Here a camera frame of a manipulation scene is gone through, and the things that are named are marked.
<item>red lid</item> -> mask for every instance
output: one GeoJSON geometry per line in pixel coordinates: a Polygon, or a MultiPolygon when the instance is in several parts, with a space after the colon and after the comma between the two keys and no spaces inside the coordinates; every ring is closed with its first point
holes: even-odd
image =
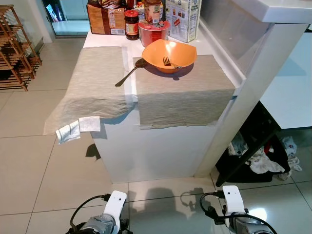
{"type": "Polygon", "coordinates": [[[128,10],[128,11],[125,11],[125,16],[126,17],[137,17],[138,12],[136,10],[128,10]]]}
{"type": "Polygon", "coordinates": [[[153,24],[148,24],[144,22],[139,22],[138,26],[142,29],[148,30],[148,31],[163,31],[170,28],[170,23],[168,21],[161,21],[160,24],[163,24],[163,27],[155,27],[153,24]]]}

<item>cardboard box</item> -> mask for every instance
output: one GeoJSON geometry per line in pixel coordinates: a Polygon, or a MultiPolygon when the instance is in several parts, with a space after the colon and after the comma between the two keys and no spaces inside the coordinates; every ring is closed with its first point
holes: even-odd
{"type": "Polygon", "coordinates": [[[125,35],[125,16],[123,7],[104,9],[100,4],[87,4],[88,17],[93,34],[125,35]]]}
{"type": "Polygon", "coordinates": [[[190,42],[197,38],[202,0],[166,0],[166,20],[169,36],[190,42]]]}

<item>jar lid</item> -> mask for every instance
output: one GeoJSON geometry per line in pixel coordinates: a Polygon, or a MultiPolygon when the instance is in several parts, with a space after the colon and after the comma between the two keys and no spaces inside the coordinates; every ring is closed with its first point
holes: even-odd
{"type": "Polygon", "coordinates": [[[128,10],[128,11],[125,11],[125,16],[126,17],[137,17],[138,12],[136,10],[128,10]]]}
{"type": "Polygon", "coordinates": [[[170,23],[168,21],[161,21],[158,24],[148,24],[147,22],[139,22],[138,26],[148,31],[163,31],[170,28],[170,23]]]}

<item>placemat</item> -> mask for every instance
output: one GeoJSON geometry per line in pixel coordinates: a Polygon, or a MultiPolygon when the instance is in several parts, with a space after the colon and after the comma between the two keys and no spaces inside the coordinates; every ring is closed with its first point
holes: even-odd
{"type": "Polygon", "coordinates": [[[154,129],[216,123],[235,87],[212,55],[202,55],[171,75],[150,64],[137,69],[136,90],[141,129],[154,129]]]}
{"type": "Polygon", "coordinates": [[[121,47],[83,48],[65,97],[45,122],[44,134],[81,117],[115,118],[126,113],[124,88],[115,87],[123,77],[121,47]]]}

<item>fork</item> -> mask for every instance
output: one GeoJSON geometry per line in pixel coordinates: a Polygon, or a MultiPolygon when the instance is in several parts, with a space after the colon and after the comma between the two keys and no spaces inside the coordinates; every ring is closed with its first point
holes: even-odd
{"type": "Polygon", "coordinates": [[[170,62],[170,60],[169,60],[168,57],[163,57],[162,60],[164,61],[164,65],[165,65],[165,66],[170,66],[170,65],[172,65],[173,67],[175,67],[175,69],[177,69],[177,68],[182,68],[181,66],[178,66],[178,65],[176,65],[176,64],[174,64],[174,63],[172,63],[172,62],[170,62]]]}

